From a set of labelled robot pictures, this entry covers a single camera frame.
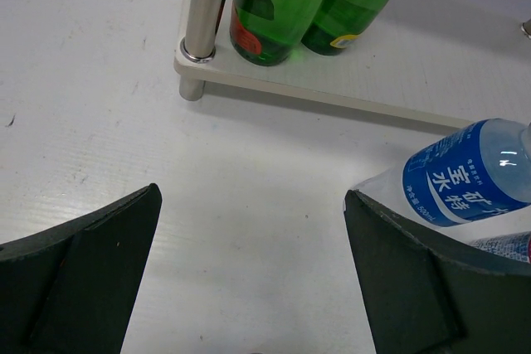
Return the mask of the red bull can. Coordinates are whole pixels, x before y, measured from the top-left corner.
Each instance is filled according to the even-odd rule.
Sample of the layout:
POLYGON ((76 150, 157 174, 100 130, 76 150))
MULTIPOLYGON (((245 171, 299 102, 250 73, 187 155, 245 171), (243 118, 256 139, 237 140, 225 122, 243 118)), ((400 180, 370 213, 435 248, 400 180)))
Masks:
POLYGON ((530 263, 529 231, 472 240, 468 245, 493 255, 530 263))

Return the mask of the water bottle blue label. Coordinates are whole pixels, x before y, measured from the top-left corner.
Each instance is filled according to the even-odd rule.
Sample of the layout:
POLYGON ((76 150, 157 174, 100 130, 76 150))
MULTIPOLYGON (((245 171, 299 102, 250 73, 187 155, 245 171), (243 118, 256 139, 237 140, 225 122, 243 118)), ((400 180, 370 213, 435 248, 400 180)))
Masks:
POLYGON ((434 230, 518 211, 530 205, 530 127, 482 120, 355 190, 434 230))

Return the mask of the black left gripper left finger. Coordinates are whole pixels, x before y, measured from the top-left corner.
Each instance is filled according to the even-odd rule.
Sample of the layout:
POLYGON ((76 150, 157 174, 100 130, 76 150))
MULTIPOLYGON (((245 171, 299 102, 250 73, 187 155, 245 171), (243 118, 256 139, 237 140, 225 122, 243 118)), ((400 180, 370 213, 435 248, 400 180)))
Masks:
POLYGON ((154 183, 1 245, 3 353, 119 353, 162 207, 154 183))

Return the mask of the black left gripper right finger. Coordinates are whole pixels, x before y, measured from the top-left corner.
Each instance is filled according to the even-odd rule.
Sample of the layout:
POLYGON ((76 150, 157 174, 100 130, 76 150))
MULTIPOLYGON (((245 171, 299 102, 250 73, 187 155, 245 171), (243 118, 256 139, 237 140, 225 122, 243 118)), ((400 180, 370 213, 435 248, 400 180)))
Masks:
POLYGON ((404 218, 358 191, 344 219, 378 353, 528 353, 530 266, 404 218))

